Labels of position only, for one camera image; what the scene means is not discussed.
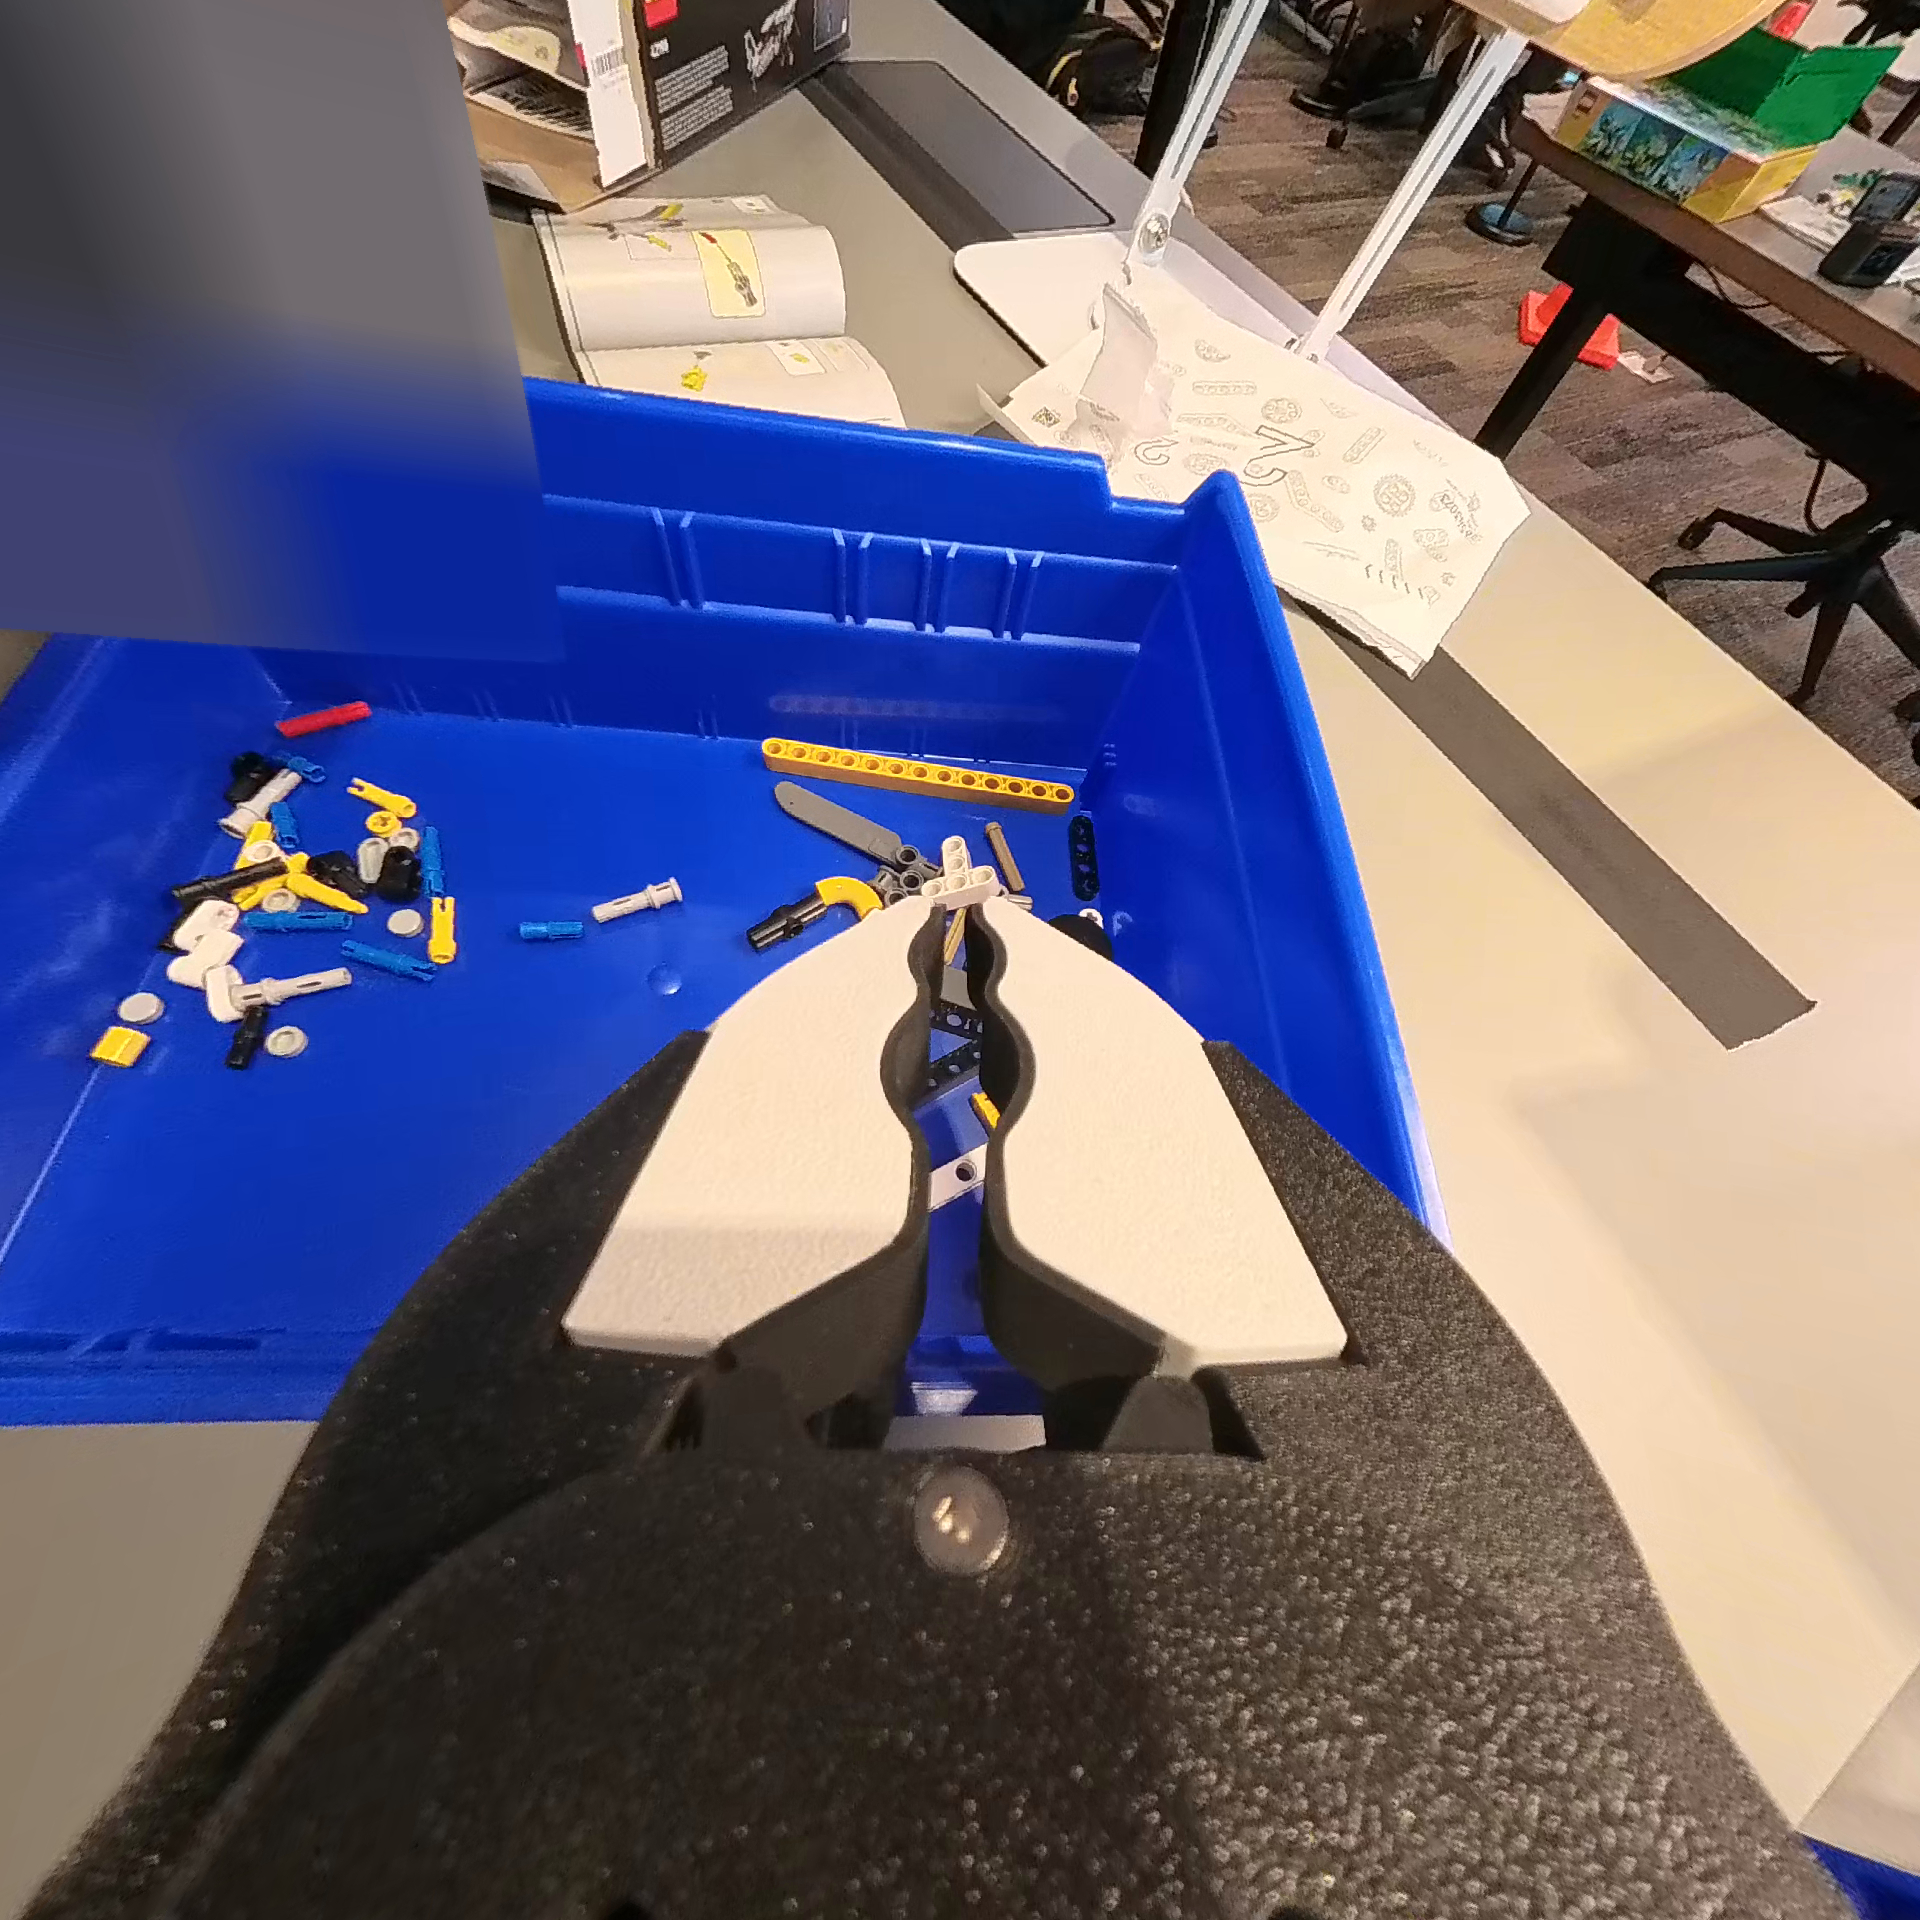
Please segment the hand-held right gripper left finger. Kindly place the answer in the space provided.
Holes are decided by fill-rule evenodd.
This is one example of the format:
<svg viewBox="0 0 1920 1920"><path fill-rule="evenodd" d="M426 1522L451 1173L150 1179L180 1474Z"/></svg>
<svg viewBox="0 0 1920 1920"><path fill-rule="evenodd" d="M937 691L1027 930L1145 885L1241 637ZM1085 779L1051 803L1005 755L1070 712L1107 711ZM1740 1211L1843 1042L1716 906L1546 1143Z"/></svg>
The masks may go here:
<svg viewBox="0 0 1920 1920"><path fill-rule="evenodd" d="M933 963L874 954L886 915L699 1035L562 1318L587 1352L769 1374L840 1448L883 1447L929 1296Z"/></svg>

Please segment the black office chair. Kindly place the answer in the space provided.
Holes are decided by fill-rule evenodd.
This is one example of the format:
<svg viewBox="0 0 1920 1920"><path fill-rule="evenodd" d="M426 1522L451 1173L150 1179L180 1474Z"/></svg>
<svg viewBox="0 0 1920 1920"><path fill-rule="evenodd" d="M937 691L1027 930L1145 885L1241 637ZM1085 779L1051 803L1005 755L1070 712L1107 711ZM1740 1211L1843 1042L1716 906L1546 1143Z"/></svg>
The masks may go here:
<svg viewBox="0 0 1920 1920"><path fill-rule="evenodd" d="M1881 494L1868 490L1862 503L1820 522L1812 519L1812 507L1827 471L1828 462L1814 458L1814 474L1797 522L1715 507L1693 519L1675 539L1681 549L1696 553L1716 529L1732 529L1765 546L1762 558L1666 563L1646 578L1646 589L1660 598L1666 598L1674 585L1795 585L1797 597L1788 611L1812 617L1802 678L1788 694L1795 707L1812 702L1843 627L1856 610L1869 617L1909 665L1917 665L1917 619L1889 570L1889 553L1916 537L1916 512L1898 512Z"/></svg>
<svg viewBox="0 0 1920 1920"><path fill-rule="evenodd" d="M1428 133L1478 47L1477 18L1445 2L1313 2L1302 21L1331 37L1326 75L1291 103L1328 121L1328 151L1355 127Z"/></svg>

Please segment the wooden desk with black legs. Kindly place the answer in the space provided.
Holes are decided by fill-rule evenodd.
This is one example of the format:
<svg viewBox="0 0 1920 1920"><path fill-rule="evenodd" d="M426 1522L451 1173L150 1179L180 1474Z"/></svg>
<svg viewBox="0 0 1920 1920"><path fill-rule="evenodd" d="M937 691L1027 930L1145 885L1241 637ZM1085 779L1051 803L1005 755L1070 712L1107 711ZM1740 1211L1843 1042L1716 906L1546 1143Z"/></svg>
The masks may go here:
<svg viewBox="0 0 1920 1920"><path fill-rule="evenodd" d="M1581 190L1546 269L1568 298L1506 384L1477 443L1505 456L1521 443L1605 318L1619 318L1718 390L1800 441L1827 449L1860 479L1907 486L1916 479L1916 321L1892 290L1859 294L1803 267L1788 239L1761 216L1710 224L1644 187L1560 146L1533 118L1517 146ZM1762 297L1821 339L1866 363L1838 363L1765 327L1730 298L1691 281L1693 267Z"/></svg>

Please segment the grey lego blade piece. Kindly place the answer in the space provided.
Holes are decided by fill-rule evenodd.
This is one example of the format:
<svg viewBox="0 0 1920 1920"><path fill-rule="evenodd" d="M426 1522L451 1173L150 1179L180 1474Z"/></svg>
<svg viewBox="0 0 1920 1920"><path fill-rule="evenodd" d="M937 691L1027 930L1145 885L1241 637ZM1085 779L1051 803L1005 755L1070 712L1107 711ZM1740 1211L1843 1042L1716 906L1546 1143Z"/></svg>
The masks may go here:
<svg viewBox="0 0 1920 1920"><path fill-rule="evenodd" d="M892 826L883 826L792 779L774 784L774 802L795 822L827 833L837 846L850 847L883 869L899 870L907 846Z"/></svg>

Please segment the green and yellow cardboard box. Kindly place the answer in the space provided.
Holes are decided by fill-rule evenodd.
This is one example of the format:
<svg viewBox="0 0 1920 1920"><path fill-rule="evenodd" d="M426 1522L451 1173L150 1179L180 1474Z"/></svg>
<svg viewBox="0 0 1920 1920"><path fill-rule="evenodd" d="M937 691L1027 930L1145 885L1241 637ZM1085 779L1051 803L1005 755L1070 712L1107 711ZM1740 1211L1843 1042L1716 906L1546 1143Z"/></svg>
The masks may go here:
<svg viewBox="0 0 1920 1920"><path fill-rule="evenodd" d="M1653 197L1725 224L1788 192L1892 65L1878 43L1803 46L1753 26L1666 78L1589 78L1552 139Z"/></svg>

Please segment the white printed paper bag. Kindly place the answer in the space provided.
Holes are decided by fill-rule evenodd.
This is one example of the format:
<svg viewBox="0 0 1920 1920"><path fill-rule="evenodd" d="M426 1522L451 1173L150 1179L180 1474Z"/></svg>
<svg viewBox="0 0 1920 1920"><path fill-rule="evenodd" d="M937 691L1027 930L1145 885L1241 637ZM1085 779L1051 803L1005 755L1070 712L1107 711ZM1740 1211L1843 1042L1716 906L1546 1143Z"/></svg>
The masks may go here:
<svg viewBox="0 0 1920 1920"><path fill-rule="evenodd" d="M1222 320L1162 272L1110 281L1096 327L996 418L1096 454L1110 490L1243 490L1276 587L1414 677L1526 503L1500 462L1324 363Z"/></svg>

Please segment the light wooden board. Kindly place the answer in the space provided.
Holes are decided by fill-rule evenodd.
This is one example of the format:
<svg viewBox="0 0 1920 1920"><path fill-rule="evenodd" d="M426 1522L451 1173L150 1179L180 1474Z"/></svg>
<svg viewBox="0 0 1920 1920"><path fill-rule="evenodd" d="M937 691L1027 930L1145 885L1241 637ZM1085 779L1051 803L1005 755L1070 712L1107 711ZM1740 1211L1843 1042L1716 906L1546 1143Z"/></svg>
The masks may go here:
<svg viewBox="0 0 1920 1920"><path fill-rule="evenodd" d="M1493 29L1605 80L1657 80L1766 22L1779 2L1466 2Z"/></svg>

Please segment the black cardboard box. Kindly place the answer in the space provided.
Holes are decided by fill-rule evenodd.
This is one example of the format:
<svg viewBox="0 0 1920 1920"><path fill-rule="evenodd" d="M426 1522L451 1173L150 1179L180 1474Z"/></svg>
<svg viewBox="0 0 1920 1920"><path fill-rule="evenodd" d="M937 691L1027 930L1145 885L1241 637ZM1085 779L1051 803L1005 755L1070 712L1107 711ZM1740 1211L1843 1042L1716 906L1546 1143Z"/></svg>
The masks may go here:
<svg viewBox="0 0 1920 1920"><path fill-rule="evenodd" d="M644 178L850 46L850 2L569 2L594 170Z"/></svg>

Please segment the white desk lamp stand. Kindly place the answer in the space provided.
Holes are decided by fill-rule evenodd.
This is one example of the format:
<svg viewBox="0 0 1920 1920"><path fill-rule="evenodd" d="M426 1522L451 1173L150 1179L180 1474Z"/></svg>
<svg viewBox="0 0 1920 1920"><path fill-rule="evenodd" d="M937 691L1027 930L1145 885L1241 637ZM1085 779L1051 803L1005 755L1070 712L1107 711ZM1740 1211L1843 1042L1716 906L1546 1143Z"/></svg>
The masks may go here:
<svg viewBox="0 0 1920 1920"><path fill-rule="evenodd" d="M1451 101L1433 118L1395 194L1360 242L1332 294L1302 335L1300 351L1322 358L1372 291L1385 262L1414 224L1460 144L1533 40L1548 40L1581 2L1473 2L1478 18L1473 56ZM1056 363L1091 335L1102 290L1165 267L1203 298L1228 290L1198 253L1172 237L1187 178L1203 151L1228 88L1265 21L1266 2L1177 5L1162 46L1145 130L1165 135L1149 152L1152 183L1138 214L1110 231L1027 234L958 249L955 277L1037 360Z"/></svg>

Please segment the pile of small lego pins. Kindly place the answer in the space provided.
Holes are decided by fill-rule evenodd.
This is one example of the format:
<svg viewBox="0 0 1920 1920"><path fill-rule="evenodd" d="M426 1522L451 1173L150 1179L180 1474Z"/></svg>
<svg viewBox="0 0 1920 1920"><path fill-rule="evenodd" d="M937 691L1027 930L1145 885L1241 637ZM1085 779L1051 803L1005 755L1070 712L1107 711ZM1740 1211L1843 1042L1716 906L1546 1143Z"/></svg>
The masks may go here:
<svg viewBox="0 0 1920 1920"><path fill-rule="evenodd" d="M356 843L310 846L297 802L325 779L302 754L232 759L222 863L163 889L161 984L117 1001L90 1049L96 1065L137 1066L173 1001L204 1007L228 1071L296 1061L308 1035L291 1006L347 991L362 976L426 983L457 963L441 829L400 791L350 777L344 795L363 814Z"/></svg>

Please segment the black tape strip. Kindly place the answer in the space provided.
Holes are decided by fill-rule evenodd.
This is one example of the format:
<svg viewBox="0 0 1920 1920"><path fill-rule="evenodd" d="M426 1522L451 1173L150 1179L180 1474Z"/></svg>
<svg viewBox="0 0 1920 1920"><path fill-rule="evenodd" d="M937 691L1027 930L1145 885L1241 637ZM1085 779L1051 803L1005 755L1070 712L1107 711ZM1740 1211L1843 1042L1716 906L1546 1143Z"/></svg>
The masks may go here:
<svg viewBox="0 0 1920 1920"><path fill-rule="evenodd" d="M1406 720L1725 1049L1810 1015L1802 991L1451 655L1413 678L1336 631Z"/></svg>

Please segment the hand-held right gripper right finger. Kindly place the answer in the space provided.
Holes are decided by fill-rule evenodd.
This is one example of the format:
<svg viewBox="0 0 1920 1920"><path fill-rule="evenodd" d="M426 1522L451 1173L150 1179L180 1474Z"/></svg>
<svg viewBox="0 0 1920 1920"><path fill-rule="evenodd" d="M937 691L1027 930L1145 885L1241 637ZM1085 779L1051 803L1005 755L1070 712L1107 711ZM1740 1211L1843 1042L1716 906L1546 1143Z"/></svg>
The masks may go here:
<svg viewBox="0 0 1920 1920"><path fill-rule="evenodd" d="M970 911L988 1153L979 1296L1059 1450L1249 1450L1230 1370L1332 1363L1349 1331L1216 1070L1102 951Z"/></svg>

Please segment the orange cone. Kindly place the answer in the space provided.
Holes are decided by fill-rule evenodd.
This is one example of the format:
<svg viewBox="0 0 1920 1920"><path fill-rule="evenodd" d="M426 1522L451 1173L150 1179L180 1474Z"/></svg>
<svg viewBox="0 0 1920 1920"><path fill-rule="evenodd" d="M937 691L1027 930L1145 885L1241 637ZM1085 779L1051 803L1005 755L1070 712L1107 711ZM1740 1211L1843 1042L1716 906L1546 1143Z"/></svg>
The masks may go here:
<svg viewBox="0 0 1920 1920"><path fill-rule="evenodd" d="M1549 327L1564 318L1570 297L1572 288L1565 283L1557 283L1549 291L1525 291L1517 315L1521 343L1525 346L1541 345ZM1620 351L1620 323L1614 315L1605 315L1597 320L1586 343L1578 349L1578 363L1606 371L1619 365Z"/></svg>

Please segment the long yellow lego beam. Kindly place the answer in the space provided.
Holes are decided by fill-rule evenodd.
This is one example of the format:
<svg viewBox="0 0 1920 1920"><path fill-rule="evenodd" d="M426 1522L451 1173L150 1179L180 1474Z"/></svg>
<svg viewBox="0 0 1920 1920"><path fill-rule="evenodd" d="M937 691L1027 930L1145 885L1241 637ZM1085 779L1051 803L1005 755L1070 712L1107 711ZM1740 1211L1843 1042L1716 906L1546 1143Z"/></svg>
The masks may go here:
<svg viewBox="0 0 1920 1920"><path fill-rule="evenodd" d="M770 771L793 779L850 784L897 795L1041 814L1068 814L1077 803L1077 793L1070 784L994 771L992 768L972 762L840 750L789 735L763 738L758 751Z"/></svg>

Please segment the blue plastic bin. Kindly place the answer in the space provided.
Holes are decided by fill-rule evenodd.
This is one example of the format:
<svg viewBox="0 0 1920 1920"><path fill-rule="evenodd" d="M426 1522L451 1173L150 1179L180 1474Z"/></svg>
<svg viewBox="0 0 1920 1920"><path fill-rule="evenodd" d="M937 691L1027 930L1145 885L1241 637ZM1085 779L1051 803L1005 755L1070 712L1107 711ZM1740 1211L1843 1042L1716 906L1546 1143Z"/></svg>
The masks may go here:
<svg viewBox="0 0 1920 1920"><path fill-rule="evenodd" d="M1338 1321L1203 1042L1425 1225L1433 1166L1313 696L1216 474L532 382L560 650L48 639L5 702L5 1425L314 1421L485 1203L682 1035L560 1321L705 1360L906 1225L889 906L830 906L769 738L933 760L869 807L1005 819L989 930L1037 1061L1014 1246L1145 1363L1326 1360Z"/></svg>
<svg viewBox="0 0 1920 1920"><path fill-rule="evenodd" d="M1917 1918L1920 1881L1910 1869L1846 1851L1808 1834L1808 1849L1828 1869L1860 1918Z"/></svg>

